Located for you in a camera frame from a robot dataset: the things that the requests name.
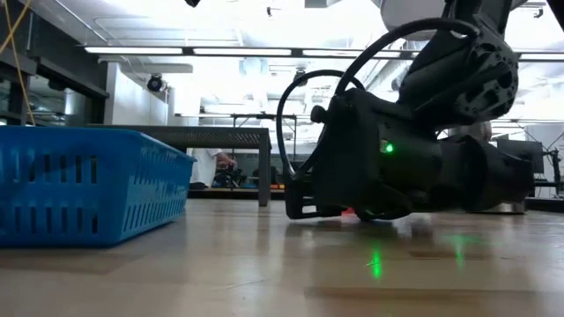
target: security camera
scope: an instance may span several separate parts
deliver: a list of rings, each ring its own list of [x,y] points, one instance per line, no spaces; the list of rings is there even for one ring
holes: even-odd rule
[[[147,89],[151,92],[162,92],[167,89],[168,83],[162,79],[162,74],[152,74],[147,82]]]
[[[296,70],[296,74],[293,76],[293,80],[296,80],[296,79],[298,79],[298,78],[304,76],[305,74],[306,74],[306,71],[305,71],[304,69],[297,69],[297,70]],[[308,84],[308,81],[305,80],[305,81],[303,81],[302,83],[300,83],[300,84],[298,85],[298,87],[303,87],[303,86],[305,86],[305,85],[307,85],[307,84]]]
[[[192,8],[196,8],[197,4],[200,3],[200,0],[185,0],[186,4],[191,6]]]
[[[57,81],[49,80],[47,86],[54,91],[63,92],[67,87]]]

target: fluorescent light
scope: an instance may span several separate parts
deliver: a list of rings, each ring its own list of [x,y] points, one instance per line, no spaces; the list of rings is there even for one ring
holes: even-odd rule
[[[269,65],[268,70],[271,72],[295,72],[297,70],[297,67],[295,65]]]
[[[290,56],[292,50],[281,48],[194,48],[196,55],[274,55]]]
[[[86,52],[111,55],[182,55],[182,48],[86,47]]]
[[[547,61],[564,61],[564,54],[562,53],[547,53],[547,54],[522,54],[521,60],[547,60]]]
[[[362,53],[358,49],[304,49],[303,55],[305,56],[323,56],[323,57],[357,57]],[[374,58],[398,58],[399,52],[380,52],[374,56]]]
[[[180,114],[187,118],[231,118],[230,114]]]

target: green led light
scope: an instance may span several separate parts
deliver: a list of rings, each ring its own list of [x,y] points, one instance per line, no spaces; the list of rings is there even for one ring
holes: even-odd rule
[[[384,152],[386,153],[392,153],[394,151],[394,145],[393,144],[387,144],[386,147],[384,148]]]

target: red object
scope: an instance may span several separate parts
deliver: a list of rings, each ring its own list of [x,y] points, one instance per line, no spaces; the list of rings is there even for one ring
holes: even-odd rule
[[[341,213],[341,215],[351,215],[354,214],[354,209],[353,208],[347,208],[345,211],[343,211]]]

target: table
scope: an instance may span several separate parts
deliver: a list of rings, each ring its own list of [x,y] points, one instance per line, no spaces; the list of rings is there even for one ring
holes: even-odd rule
[[[188,148],[258,150],[258,204],[271,199],[271,139],[267,128],[168,127],[93,125],[104,129],[131,129],[185,152]]]

